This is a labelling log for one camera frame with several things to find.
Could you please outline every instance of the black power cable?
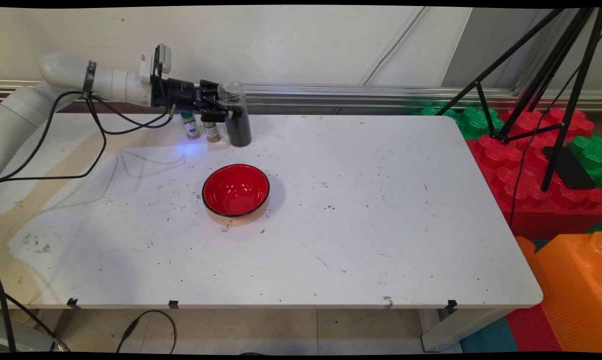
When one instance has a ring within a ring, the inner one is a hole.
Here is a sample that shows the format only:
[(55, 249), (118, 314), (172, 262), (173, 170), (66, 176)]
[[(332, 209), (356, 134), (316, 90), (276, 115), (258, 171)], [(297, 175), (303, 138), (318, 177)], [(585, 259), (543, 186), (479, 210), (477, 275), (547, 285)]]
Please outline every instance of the black power cable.
[(161, 310), (147, 310), (143, 314), (140, 314), (136, 319), (134, 319), (134, 321), (132, 321), (132, 323), (129, 326), (127, 326), (127, 330), (125, 330), (125, 332), (123, 333), (121, 342), (118, 343), (118, 347), (116, 348), (117, 353), (121, 351), (121, 346), (123, 346), (123, 342), (132, 334), (132, 332), (136, 328), (136, 325), (138, 325), (141, 317), (147, 313), (161, 313), (165, 315), (165, 317), (170, 319), (170, 322), (172, 323), (172, 328), (174, 329), (174, 342), (172, 343), (172, 349), (170, 350), (170, 354), (174, 352), (174, 348), (177, 346), (177, 326), (174, 323), (174, 319), (172, 319), (170, 315), (166, 314), (165, 312), (162, 312)]
[[(602, 39), (602, 31), (601, 31), (601, 35), (596, 40), (596, 43), (598, 43), (599, 41), (601, 41), (601, 39)], [(561, 94), (563, 94), (563, 92), (565, 91), (565, 89), (568, 87), (568, 85), (570, 84), (570, 82), (572, 81), (572, 79), (574, 78), (574, 76), (579, 72), (579, 69), (580, 69), (580, 64), (579, 64), (579, 66), (577, 66), (577, 68), (572, 73), (572, 75), (570, 76), (570, 78), (565, 82), (565, 85), (563, 85), (563, 88), (561, 89), (561, 91), (559, 91), (559, 94), (557, 94), (557, 96), (554, 98), (554, 100), (552, 100), (552, 102), (547, 107), (547, 109), (545, 109), (545, 111), (543, 112), (543, 114), (541, 114), (541, 117), (539, 117), (539, 121), (536, 124), (536, 128), (534, 129), (534, 132), (532, 132), (532, 135), (530, 136), (530, 141), (527, 142), (527, 145), (523, 149), (523, 153), (521, 154), (521, 166), (519, 166), (519, 168), (518, 168), (518, 176), (516, 176), (516, 182), (514, 184), (514, 194), (512, 196), (512, 209), (511, 209), (511, 211), (509, 213), (509, 227), (510, 228), (512, 228), (512, 221), (514, 220), (514, 205), (515, 205), (515, 202), (516, 202), (516, 188), (518, 187), (518, 181), (521, 179), (521, 173), (523, 172), (523, 160), (525, 159), (525, 151), (527, 151), (527, 148), (530, 147), (530, 144), (534, 140), (534, 137), (536, 136), (536, 132), (539, 130), (539, 126), (541, 126), (541, 121), (543, 120), (543, 117), (545, 116), (545, 114), (547, 114), (548, 112), (550, 112), (550, 110), (554, 106), (554, 103), (556, 103), (556, 101), (559, 100), (559, 97), (561, 96)]]
[(29, 317), (31, 317), (33, 321), (36, 321), (36, 323), (38, 324), (38, 326), (40, 326), (47, 333), (47, 335), (49, 335), (52, 339), (54, 339), (54, 342), (56, 342), (56, 344), (58, 344), (63, 349), (69, 349), (67, 347), (67, 345), (64, 342), (62, 342), (61, 339), (58, 336), (56, 336), (56, 334), (54, 333), (54, 331), (50, 330), (50, 328), (47, 327), (47, 325), (45, 325), (42, 321), (40, 321), (38, 319), (38, 317), (36, 317), (36, 315), (34, 315), (33, 312), (31, 312), (29, 309), (27, 309), (24, 305), (22, 305), (22, 303), (18, 302), (15, 298), (13, 298), (12, 296), (10, 296), (10, 294), (8, 294), (6, 292), (4, 292), (4, 294), (5, 294), (5, 297), (9, 301), (11, 301), (12, 303), (14, 303), (14, 305), (18, 306), (24, 312), (26, 312), (26, 314), (28, 314)]
[[(152, 123), (160, 120), (161, 118), (163, 118), (167, 114), (167, 112), (168, 112), (168, 105), (167, 104), (170, 104), (170, 100), (165, 97), (164, 85), (163, 85), (163, 82), (161, 82), (161, 73), (162, 73), (161, 68), (159, 68), (159, 75), (158, 76), (159, 76), (159, 84), (161, 84), (161, 86), (160, 86), (161, 94), (163, 95), (163, 98), (166, 100), (165, 110), (163, 111), (163, 114), (161, 114), (161, 116), (158, 116), (157, 118), (155, 118), (153, 120), (150, 120), (147, 123), (138, 123), (136, 121), (133, 121), (132, 119), (124, 116), (120, 112), (114, 110), (109, 104), (104, 103), (104, 101), (102, 101), (101, 98), (99, 98), (98, 96), (90, 95), (87, 98), (85, 98), (85, 102), (86, 102), (86, 105), (88, 106), (88, 109), (90, 110), (90, 114), (94, 118), (95, 123), (97, 123), (97, 126), (99, 126), (99, 130), (101, 132), (101, 135), (103, 136), (103, 146), (101, 148), (101, 151), (100, 151), (99, 155), (96, 157), (94, 163), (92, 164), (92, 166), (90, 166), (90, 168), (84, 174), (82, 174), (82, 175), (71, 175), (71, 176), (14, 177), (21, 170), (23, 170), (23, 168), (25, 168), (25, 166), (27, 166), (27, 164), (29, 164), (29, 162), (33, 159), (33, 157), (36, 155), (36, 153), (40, 149), (41, 145), (43, 145), (43, 141), (47, 137), (47, 132), (50, 129), (50, 126), (51, 126), (51, 123), (52, 123), (52, 117), (54, 117), (54, 113), (56, 112), (56, 107), (57, 107), (59, 101), (62, 100), (62, 98), (64, 98), (65, 96), (76, 95), (76, 94), (79, 94), (79, 95), (83, 94), (83, 92), (81, 92), (81, 91), (68, 91), (68, 92), (65, 92), (65, 93), (62, 93), (61, 95), (59, 95), (56, 98), (56, 100), (54, 101), (54, 104), (52, 104), (52, 109), (51, 109), (50, 114), (49, 114), (49, 116), (47, 118), (47, 123), (45, 125), (45, 129), (43, 130), (43, 134), (42, 134), (41, 138), (38, 140), (38, 143), (36, 144), (36, 146), (35, 146), (34, 150), (32, 151), (32, 153), (29, 155), (29, 157), (26, 159), (26, 161), (23, 162), (21, 164), (21, 166), (19, 166), (19, 168), (17, 168), (16, 170), (12, 171), (12, 173), (9, 173), (6, 176), (0, 177), (0, 183), (3, 183), (3, 182), (12, 182), (12, 181), (15, 181), (15, 180), (60, 180), (60, 179), (79, 179), (79, 178), (84, 178), (84, 177), (86, 177), (87, 175), (89, 175), (91, 173), (91, 171), (94, 169), (94, 167), (96, 166), (97, 162), (99, 162), (101, 156), (105, 152), (105, 148), (107, 146), (107, 137), (106, 137), (106, 134), (109, 134), (109, 135), (122, 135), (122, 134), (127, 134), (127, 133), (134, 132), (134, 131), (136, 131), (138, 129), (141, 129), (141, 128), (156, 129), (156, 128), (161, 128), (161, 127), (167, 125), (171, 121), (172, 116), (169, 116), (168, 120), (166, 120), (164, 123), (162, 123), (160, 125), (150, 125), (150, 124), (152, 124)], [(113, 110), (118, 116), (124, 118), (127, 121), (130, 121), (130, 122), (134, 123), (135, 125), (138, 125), (138, 127), (134, 127), (132, 129), (123, 130), (123, 131), (108, 131), (108, 130), (105, 130), (103, 128), (102, 124), (100, 123), (99, 116), (97, 115), (96, 109), (95, 109), (94, 104), (93, 104), (93, 102), (91, 100), (92, 97), (94, 97), (96, 100), (98, 100), (99, 102), (101, 102), (103, 105), (105, 105), (109, 109)]]
[(5, 289), (3, 289), (3, 283), (0, 278), (0, 301), (1, 311), (3, 312), (3, 322), (5, 323), (5, 333), (8, 338), (8, 347), (10, 347), (10, 353), (17, 351), (17, 343), (14, 341), (14, 330), (12, 329), (12, 320), (10, 319), (10, 310), (8, 309), (8, 300), (5, 296)]

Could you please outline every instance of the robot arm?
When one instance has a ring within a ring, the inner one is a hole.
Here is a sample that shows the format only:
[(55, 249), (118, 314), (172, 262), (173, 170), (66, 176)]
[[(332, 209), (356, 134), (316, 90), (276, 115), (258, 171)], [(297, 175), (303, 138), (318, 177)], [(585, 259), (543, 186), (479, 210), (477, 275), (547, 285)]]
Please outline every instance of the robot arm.
[[(201, 80), (162, 79), (170, 73), (171, 50), (159, 44), (153, 53), (141, 55), (139, 72), (96, 64), (72, 54), (55, 52), (41, 58), (43, 82), (33, 88), (20, 88), (0, 104), (0, 175), (25, 141), (44, 125), (59, 95), (67, 91), (92, 93), (105, 100), (142, 107), (166, 107), (200, 112), (204, 122), (223, 123), (227, 117), (240, 117), (240, 109), (230, 109), (218, 101), (218, 84)], [(74, 102), (80, 95), (65, 96), (55, 111)]]
[[(143, 107), (167, 105), (160, 95), (153, 97), (152, 83), (159, 84), (153, 72), (157, 66), (169, 73), (170, 48), (161, 44), (154, 54), (143, 54), (141, 59), (141, 71), (136, 73), (97, 65), (72, 54), (55, 52), (42, 57), (39, 69), (43, 81), (32, 88), (17, 89), (0, 104), (0, 174), (28, 137), (44, 125), (52, 104), (63, 92), (83, 91), (89, 83), (90, 92), (105, 100)], [(92, 78), (88, 79), (90, 66), (93, 66)], [(79, 95), (66, 96), (59, 101), (56, 111), (78, 98)]]

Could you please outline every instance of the table surface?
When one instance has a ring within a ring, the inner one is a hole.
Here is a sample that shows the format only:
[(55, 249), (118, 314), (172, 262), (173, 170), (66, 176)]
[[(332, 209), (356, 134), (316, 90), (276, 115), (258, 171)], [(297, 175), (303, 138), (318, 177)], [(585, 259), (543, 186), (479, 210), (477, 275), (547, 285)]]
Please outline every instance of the table surface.
[[(129, 127), (100, 118), (110, 130)], [(227, 136), (187, 139), (176, 116), (109, 136), (85, 178), (0, 184), (6, 292), (33, 308), (65, 308), (70, 298), (82, 308), (442, 308), (452, 299), (457, 308), (527, 308), (543, 299), (451, 118), (250, 123), (253, 142), (235, 148)], [(89, 114), (57, 114), (19, 175), (81, 174), (101, 141)], [(266, 203), (243, 218), (207, 210), (206, 178), (243, 163), (267, 174)]]

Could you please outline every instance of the white wall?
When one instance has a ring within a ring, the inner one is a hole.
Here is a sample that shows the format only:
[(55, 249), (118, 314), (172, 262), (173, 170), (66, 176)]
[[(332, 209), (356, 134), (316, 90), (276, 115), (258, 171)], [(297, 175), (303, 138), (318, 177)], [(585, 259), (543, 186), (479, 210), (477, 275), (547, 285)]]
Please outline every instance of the white wall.
[[(172, 48), (171, 77), (251, 84), (362, 84), (416, 6), (0, 7), (0, 78), (40, 79), (38, 59), (67, 51), (129, 70)], [(429, 7), (370, 85), (438, 87), (469, 7)]]

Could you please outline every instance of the tripod leg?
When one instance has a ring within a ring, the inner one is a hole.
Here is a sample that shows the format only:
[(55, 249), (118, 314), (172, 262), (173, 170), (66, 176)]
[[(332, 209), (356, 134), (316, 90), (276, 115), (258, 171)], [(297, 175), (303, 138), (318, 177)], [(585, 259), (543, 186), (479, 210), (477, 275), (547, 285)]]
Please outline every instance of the tripod leg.
[(554, 64), (552, 64), (550, 71), (548, 71), (548, 75), (545, 76), (545, 78), (543, 79), (543, 84), (541, 84), (541, 86), (539, 87), (540, 90), (537, 91), (536, 94), (534, 94), (534, 98), (532, 99), (529, 107), (527, 108), (528, 112), (533, 111), (535, 109), (536, 105), (538, 105), (539, 101), (541, 101), (541, 98), (543, 97), (543, 93), (545, 93), (547, 87), (550, 85), (552, 78), (554, 77), (554, 75), (556, 74), (556, 71), (559, 69), (559, 67), (563, 63), (563, 60), (565, 59), (566, 55), (568, 54), (568, 52), (570, 52), (570, 48), (576, 41), (581, 30), (583, 30), (583, 27), (585, 26), (587, 19), (589, 19), (589, 16), (586, 18), (583, 18), (583, 21), (580, 25), (578, 32), (575, 32), (575, 34), (572, 35), (572, 38), (570, 39), (569, 44), (566, 45), (566, 47), (563, 49), (563, 52), (559, 55), (559, 58), (554, 62)]
[(570, 50), (570, 47), (573, 43), (573, 39), (575, 39), (575, 35), (579, 34), (581, 28), (585, 24), (585, 20), (587, 20), (592, 11), (593, 8), (591, 7), (579, 9), (577, 14), (570, 21), (568, 28), (561, 35), (561, 38), (559, 38), (559, 41), (552, 49), (552, 52), (550, 52), (550, 55), (548, 55), (548, 58), (543, 63), (543, 66), (541, 66), (541, 69), (539, 69), (538, 73), (536, 74), (536, 76), (534, 76), (534, 79), (532, 80), (528, 88), (525, 89), (523, 94), (519, 97), (518, 103), (516, 103), (512, 114), (510, 114), (509, 118), (507, 118), (507, 121), (505, 122), (503, 128), (501, 128), (499, 132), (500, 136), (507, 136), (507, 133), (509, 133), (509, 130), (514, 125), (516, 119), (518, 119), (518, 117), (521, 115), (521, 112), (523, 112), (523, 108), (530, 101), (530, 98), (532, 98), (532, 94), (534, 94), (534, 92), (537, 89), (539, 89), (539, 86), (541, 85), (541, 82), (543, 82), (543, 79), (547, 76), (548, 71), (550, 71), (550, 69), (553, 66), (557, 66), (558, 68), (558, 66), (561, 64), (558, 61), (559, 57), (564, 52), (567, 53), (567, 51)]
[(543, 178), (543, 184), (541, 185), (541, 191), (546, 192), (548, 187), (550, 186), (550, 180), (552, 180), (552, 174), (554, 173), (554, 168), (556, 167), (556, 162), (559, 158), (559, 151), (563, 146), (563, 141), (565, 140), (565, 135), (568, 132), (568, 128), (570, 127), (570, 121), (572, 119), (572, 114), (574, 113), (574, 109), (577, 104), (577, 100), (579, 99), (580, 91), (583, 88), (583, 82), (585, 82), (585, 77), (587, 75), (587, 69), (589, 69), (589, 64), (592, 61), (592, 56), (594, 55), (594, 50), (596, 49), (596, 43), (598, 43), (598, 37), (601, 34), (602, 30), (602, 7), (599, 7), (598, 12), (596, 13), (596, 20), (594, 22), (594, 27), (592, 27), (592, 32), (589, 35), (589, 39), (587, 40), (587, 46), (585, 48), (585, 53), (583, 54), (583, 60), (580, 64), (579, 73), (574, 82), (574, 86), (572, 87), (572, 91), (570, 94), (570, 100), (568, 101), (568, 105), (565, 109), (565, 116), (563, 117), (562, 127), (559, 130), (559, 136), (556, 138), (556, 142), (554, 143), (554, 148), (552, 149), (552, 156), (550, 157), (550, 162), (547, 166), (547, 170), (545, 171), (545, 177)]
[(510, 57), (510, 55), (512, 55), (516, 50), (518, 50), (518, 48), (523, 46), (523, 44), (526, 43), (531, 37), (536, 35), (536, 33), (539, 32), (539, 30), (543, 29), (543, 27), (547, 25), (547, 23), (549, 23), (552, 19), (556, 18), (556, 16), (559, 13), (561, 13), (561, 11), (563, 11), (563, 9), (553, 9), (552, 11), (550, 11), (550, 13), (547, 14), (543, 19), (541, 19), (541, 21), (539, 21), (537, 25), (534, 25), (534, 27), (532, 27), (530, 31), (523, 35), (522, 38), (518, 39), (518, 41), (514, 43), (514, 45), (512, 45), (508, 50), (506, 50), (506, 52), (504, 52), (503, 55), (496, 59), (495, 62), (488, 66), (488, 68), (486, 68), (479, 76), (472, 80), (472, 82), (470, 82), (470, 84), (468, 84), (463, 90), (461, 90), (461, 92), (459, 92), (457, 96), (450, 100), (450, 102), (448, 102), (447, 105), (441, 107), (441, 109), (439, 109), (436, 114), (438, 116), (441, 116), (444, 112), (453, 107), (454, 104), (456, 104), (459, 100), (463, 98), (463, 96), (465, 96), (465, 94), (467, 94), (468, 92), (470, 92), (471, 89), (474, 88), (474, 84), (476, 84), (477, 82), (481, 82), (487, 75), (490, 75), (490, 73), (494, 71), (494, 69), (498, 68), (499, 65), (502, 64), (502, 62), (504, 62), (508, 57)]

